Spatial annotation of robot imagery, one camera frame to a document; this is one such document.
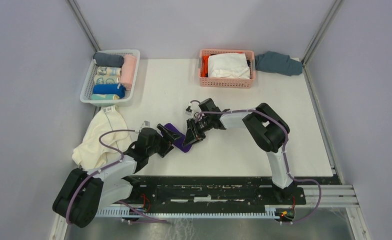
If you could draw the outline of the purple towel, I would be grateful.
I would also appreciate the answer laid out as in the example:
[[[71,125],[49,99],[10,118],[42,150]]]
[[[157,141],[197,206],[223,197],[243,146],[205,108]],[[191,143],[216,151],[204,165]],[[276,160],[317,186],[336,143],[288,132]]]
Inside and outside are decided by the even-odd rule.
[[[192,146],[191,145],[187,145],[187,146],[183,145],[184,144],[185,135],[183,133],[181,133],[176,127],[174,127],[171,123],[165,124],[164,127],[180,136],[179,139],[177,139],[177,140],[175,140],[173,142],[173,146],[178,148],[183,153],[188,153]]]

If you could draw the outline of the cream towel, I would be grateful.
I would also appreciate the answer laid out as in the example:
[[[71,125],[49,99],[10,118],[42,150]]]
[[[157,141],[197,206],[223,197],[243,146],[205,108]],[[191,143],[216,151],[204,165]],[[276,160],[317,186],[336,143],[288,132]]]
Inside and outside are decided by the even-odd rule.
[[[99,137],[109,131],[127,129],[115,105],[103,107],[93,117],[83,141],[72,154],[72,160],[84,170],[100,168],[120,158],[120,153],[100,144]]]

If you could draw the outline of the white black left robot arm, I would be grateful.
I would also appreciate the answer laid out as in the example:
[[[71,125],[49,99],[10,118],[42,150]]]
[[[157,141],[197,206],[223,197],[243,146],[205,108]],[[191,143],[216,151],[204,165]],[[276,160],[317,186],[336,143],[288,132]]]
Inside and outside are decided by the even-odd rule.
[[[52,210],[68,224],[84,228],[97,211],[111,204],[121,200],[136,203],[141,190],[132,175],[145,167],[152,155],[166,156],[181,138],[180,133],[161,124],[155,129],[142,128],[137,140],[126,150],[119,151],[117,160],[91,170],[72,170],[55,198]]]

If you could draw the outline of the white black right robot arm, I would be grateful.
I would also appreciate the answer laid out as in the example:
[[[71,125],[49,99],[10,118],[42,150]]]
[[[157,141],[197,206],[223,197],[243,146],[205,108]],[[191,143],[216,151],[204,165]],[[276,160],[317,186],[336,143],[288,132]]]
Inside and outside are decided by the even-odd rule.
[[[287,123],[266,103],[256,108],[231,110],[220,108],[208,98],[198,104],[201,112],[186,121],[187,130],[183,146],[192,146],[206,138],[211,129],[248,130],[257,146],[266,152],[272,171],[273,199],[285,204],[293,197],[294,179],[289,176],[285,148],[290,133]]]

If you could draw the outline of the orange cloth in basket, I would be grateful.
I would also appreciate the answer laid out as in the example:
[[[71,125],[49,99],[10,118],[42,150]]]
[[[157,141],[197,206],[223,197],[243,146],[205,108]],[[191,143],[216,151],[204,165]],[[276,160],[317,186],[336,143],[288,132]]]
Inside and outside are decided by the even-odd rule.
[[[201,66],[201,77],[208,77],[208,60],[210,55],[205,55],[202,57],[202,66]]]

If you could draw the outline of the blue rolled towel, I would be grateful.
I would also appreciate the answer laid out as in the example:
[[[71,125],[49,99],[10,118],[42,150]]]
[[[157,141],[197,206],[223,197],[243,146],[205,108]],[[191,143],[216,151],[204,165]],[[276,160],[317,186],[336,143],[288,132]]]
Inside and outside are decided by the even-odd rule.
[[[126,95],[126,88],[120,84],[99,84],[93,87],[93,94],[117,95],[122,99]]]

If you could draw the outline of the pink rolled towel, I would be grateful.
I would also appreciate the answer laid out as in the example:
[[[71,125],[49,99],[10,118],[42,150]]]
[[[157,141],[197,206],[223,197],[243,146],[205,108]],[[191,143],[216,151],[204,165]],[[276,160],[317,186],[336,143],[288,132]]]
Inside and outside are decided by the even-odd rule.
[[[124,63],[121,68],[119,83],[128,91],[132,88],[137,58],[131,54],[124,55]]]

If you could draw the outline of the light teal rolled towel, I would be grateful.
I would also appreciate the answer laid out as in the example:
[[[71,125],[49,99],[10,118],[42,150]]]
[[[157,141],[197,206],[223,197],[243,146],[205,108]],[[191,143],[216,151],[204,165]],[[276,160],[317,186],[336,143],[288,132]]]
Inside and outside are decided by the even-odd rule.
[[[114,100],[119,100],[120,97],[116,94],[92,94],[90,100],[92,101],[114,101]]]

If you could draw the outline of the beige print rolled towel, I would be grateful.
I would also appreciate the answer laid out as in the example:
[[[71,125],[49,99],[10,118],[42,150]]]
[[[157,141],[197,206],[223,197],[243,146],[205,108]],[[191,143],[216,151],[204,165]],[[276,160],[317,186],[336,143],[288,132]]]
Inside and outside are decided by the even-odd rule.
[[[95,75],[93,80],[95,85],[118,85],[120,77],[116,75]]]

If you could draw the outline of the cartoon print rolled towel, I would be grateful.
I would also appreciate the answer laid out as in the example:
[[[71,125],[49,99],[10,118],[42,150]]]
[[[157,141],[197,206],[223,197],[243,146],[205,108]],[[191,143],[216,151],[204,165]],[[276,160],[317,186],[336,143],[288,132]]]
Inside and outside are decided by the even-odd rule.
[[[108,67],[99,66],[97,67],[97,75],[101,76],[121,76],[121,68],[119,67]]]

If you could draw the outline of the grey rolled towel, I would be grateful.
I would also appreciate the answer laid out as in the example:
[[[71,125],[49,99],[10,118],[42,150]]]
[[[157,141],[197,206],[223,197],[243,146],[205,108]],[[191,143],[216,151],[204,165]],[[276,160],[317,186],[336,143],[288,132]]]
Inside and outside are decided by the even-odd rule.
[[[96,52],[93,55],[95,64],[99,67],[121,68],[125,60],[122,55],[108,54],[104,52]]]

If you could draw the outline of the teal crumpled towel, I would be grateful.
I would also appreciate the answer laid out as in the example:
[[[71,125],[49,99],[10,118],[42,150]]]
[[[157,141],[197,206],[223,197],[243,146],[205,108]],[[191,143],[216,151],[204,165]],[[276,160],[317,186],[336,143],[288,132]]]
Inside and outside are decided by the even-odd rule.
[[[273,51],[256,55],[255,69],[260,72],[281,74],[289,77],[300,75],[303,72],[301,62],[292,59],[289,55]]]

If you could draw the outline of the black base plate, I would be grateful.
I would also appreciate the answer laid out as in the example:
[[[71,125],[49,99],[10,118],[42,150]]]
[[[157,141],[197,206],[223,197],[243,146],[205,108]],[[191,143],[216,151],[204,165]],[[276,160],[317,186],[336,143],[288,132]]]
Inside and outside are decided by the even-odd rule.
[[[277,199],[270,177],[196,177],[142,176],[124,201],[132,206],[144,206],[147,212],[168,214],[233,214],[261,213],[266,205],[303,206],[307,203],[304,186],[318,187],[311,182],[299,182],[296,193]]]

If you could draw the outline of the aluminium corner frame right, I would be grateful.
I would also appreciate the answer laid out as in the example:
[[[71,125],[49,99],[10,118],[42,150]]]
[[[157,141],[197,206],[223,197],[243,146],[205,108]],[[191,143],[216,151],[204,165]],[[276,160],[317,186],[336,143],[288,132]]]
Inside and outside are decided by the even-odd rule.
[[[332,1],[332,4],[330,5],[329,9],[327,10],[325,16],[320,22],[319,27],[315,31],[315,34],[313,35],[310,43],[308,44],[307,49],[305,50],[305,53],[302,58],[302,65],[303,65],[303,72],[306,80],[306,84],[309,90],[309,94],[311,97],[312,105],[315,111],[316,119],[319,125],[319,129],[321,132],[322,140],[325,146],[325,150],[327,153],[327,157],[330,162],[330,167],[333,171],[335,171],[337,177],[339,178],[339,181],[345,185],[345,179],[342,175],[342,169],[340,166],[340,163],[338,162],[336,152],[334,150],[334,147],[331,142],[330,134],[327,130],[327,127],[325,125],[325,119],[320,107],[319,99],[318,99],[318,94],[315,90],[314,82],[313,82],[313,77],[310,73],[309,70],[309,63],[313,59],[313,56],[317,50],[317,48],[320,46],[322,40],[325,37],[325,34],[329,27],[331,26],[332,21],[336,17],[337,13],[343,6],[344,1],[340,0],[334,0]],[[362,211],[360,209],[360,205],[358,202],[356,203],[349,203],[345,202],[343,207],[346,209],[348,218],[349,218],[349,223],[350,223],[350,228],[353,234],[353,237],[357,240],[368,240],[371,239],[368,228],[365,223],[364,216],[362,214]]]

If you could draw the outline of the aluminium corner frame left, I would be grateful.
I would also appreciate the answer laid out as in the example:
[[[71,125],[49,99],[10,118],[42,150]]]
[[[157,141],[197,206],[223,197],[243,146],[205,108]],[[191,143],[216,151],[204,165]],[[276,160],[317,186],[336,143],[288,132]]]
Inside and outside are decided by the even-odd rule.
[[[76,20],[78,21],[82,31],[84,32],[87,40],[89,41],[92,49],[97,52],[100,51],[100,46],[88,24],[87,20],[85,19],[84,15],[81,12],[81,8],[76,0],[66,0],[66,3],[69,5],[73,15],[75,16]]]

